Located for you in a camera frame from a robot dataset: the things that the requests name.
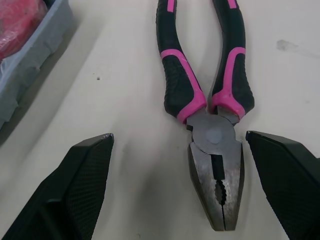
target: pliers handle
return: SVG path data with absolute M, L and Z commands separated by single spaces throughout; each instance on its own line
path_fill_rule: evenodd
M 211 94 L 211 111 L 223 107 L 241 120 L 255 105 L 245 72 L 244 21 L 236 0 L 213 0 L 213 3 L 222 29 L 223 51 Z M 176 13 L 177 0 L 159 0 L 156 34 L 166 79 L 164 107 L 167 113 L 185 123 L 207 103 L 179 43 Z

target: table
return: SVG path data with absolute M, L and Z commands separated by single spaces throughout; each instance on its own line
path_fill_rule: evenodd
M 236 126 L 246 171 L 236 231 L 211 229 L 189 176 L 191 134 L 164 110 L 157 0 L 70 0 L 75 25 L 7 124 L 10 135 L 2 136 L 0 237 L 71 146 L 114 133 L 105 200 L 92 239 L 287 240 L 262 190 L 245 134 L 284 136 L 320 155 L 320 2 L 238 3 L 256 104 Z M 179 0 L 176 21 L 184 53 L 208 95 L 222 51 L 210 0 Z

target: pink grip accent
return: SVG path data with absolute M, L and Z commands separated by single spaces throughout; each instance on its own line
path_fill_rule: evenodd
M 175 9 L 175 0 L 168 0 L 167 11 L 173 13 Z
M 229 3 L 229 7 L 231 9 L 236 9 L 237 8 L 236 0 L 228 0 L 228 3 Z
M 206 101 L 204 93 L 200 89 L 200 86 L 198 84 L 196 76 L 195 76 L 194 72 L 192 71 L 185 55 L 176 49 L 167 49 L 167 50 L 164 50 L 163 52 L 161 52 L 161 54 L 160 54 L 161 59 L 163 59 L 169 55 L 173 55 L 179 59 L 181 65 L 183 66 L 183 68 L 185 70 L 185 73 L 189 77 L 189 80 L 190 80 L 190 83 L 191 83 L 191 86 L 192 86 L 193 92 L 194 92 L 194 97 L 193 97 L 192 101 L 187 106 L 185 106 L 176 117 L 180 122 L 185 123 L 189 116 L 191 116 L 192 114 L 194 114 L 196 111 L 200 110 L 201 108 L 205 108 L 207 106 L 207 101 Z
M 246 115 L 246 111 L 244 107 L 235 100 L 232 94 L 233 73 L 238 54 L 246 54 L 246 49 L 244 47 L 235 47 L 230 51 L 225 66 L 223 89 L 213 95 L 212 108 L 214 109 L 216 106 L 226 108 L 241 120 Z

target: metal pliers head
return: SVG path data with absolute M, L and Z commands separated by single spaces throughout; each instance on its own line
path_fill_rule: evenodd
M 215 231 L 233 231 L 244 186 L 242 144 L 227 118 L 204 110 L 188 117 L 187 126 L 190 175 L 205 213 Z

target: red object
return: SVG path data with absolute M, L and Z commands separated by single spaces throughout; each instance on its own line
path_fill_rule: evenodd
M 47 11 L 43 0 L 0 0 L 0 62 L 23 47 Z

